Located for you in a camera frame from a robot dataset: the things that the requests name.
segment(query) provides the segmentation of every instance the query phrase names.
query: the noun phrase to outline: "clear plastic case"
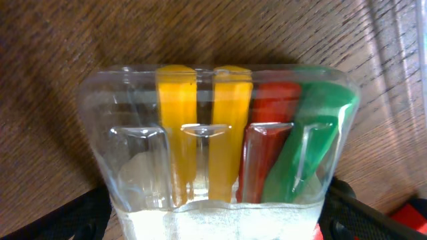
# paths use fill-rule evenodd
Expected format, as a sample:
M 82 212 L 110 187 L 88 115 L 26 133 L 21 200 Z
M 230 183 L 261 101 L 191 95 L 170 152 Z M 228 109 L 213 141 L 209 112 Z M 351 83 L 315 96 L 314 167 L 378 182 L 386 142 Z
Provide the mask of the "clear plastic case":
M 304 239 L 360 97 L 326 67 L 142 65 L 78 100 L 127 239 Z

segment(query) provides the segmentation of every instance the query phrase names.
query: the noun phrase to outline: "yellow stick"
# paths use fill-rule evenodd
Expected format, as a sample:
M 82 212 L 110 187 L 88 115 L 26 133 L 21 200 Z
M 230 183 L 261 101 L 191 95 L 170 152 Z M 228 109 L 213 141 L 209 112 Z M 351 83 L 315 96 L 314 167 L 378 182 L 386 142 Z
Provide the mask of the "yellow stick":
M 213 83 L 212 124 L 225 124 L 229 129 L 209 140 L 209 199 L 229 203 L 239 173 L 252 78 L 249 70 L 240 67 L 224 66 L 216 70 L 219 72 Z
M 156 79 L 161 125 L 169 140 L 173 202 L 180 206 L 193 199 L 196 139 L 181 126 L 197 123 L 196 74 L 183 65 L 168 65 L 156 71 Z

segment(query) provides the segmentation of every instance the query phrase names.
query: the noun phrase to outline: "black object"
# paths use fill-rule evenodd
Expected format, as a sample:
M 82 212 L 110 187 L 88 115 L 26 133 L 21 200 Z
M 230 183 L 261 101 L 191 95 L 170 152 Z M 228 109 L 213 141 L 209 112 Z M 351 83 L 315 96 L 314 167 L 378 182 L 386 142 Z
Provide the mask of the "black object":
M 337 179 L 332 181 L 319 218 L 324 239 L 427 239 L 427 236 L 359 202 L 355 196 L 347 183 Z
M 100 187 L 1 239 L 101 240 L 110 215 L 108 190 Z

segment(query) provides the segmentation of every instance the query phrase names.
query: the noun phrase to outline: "wood grain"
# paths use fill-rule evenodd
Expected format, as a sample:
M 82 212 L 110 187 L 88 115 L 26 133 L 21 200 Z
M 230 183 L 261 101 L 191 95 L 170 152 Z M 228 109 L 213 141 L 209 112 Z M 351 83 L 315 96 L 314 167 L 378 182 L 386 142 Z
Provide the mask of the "wood grain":
M 102 67 L 311 63 L 362 103 L 337 168 L 384 213 L 427 191 L 415 1 L 5 0 L 0 4 L 0 235 L 101 183 L 75 90 Z M 110 221 L 106 239 L 121 232 Z

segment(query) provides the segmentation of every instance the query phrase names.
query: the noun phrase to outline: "brown wooden surface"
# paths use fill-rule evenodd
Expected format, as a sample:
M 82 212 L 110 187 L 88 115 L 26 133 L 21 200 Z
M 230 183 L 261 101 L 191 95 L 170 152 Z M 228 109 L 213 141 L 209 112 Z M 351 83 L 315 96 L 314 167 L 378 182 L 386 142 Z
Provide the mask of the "brown wooden surface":
M 415 1 L 5 0 L 0 20 L 0 236 L 101 183 L 75 90 L 115 64 L 337 67 L 362 93 L 337 175 L 384 213 L 427 193 Z

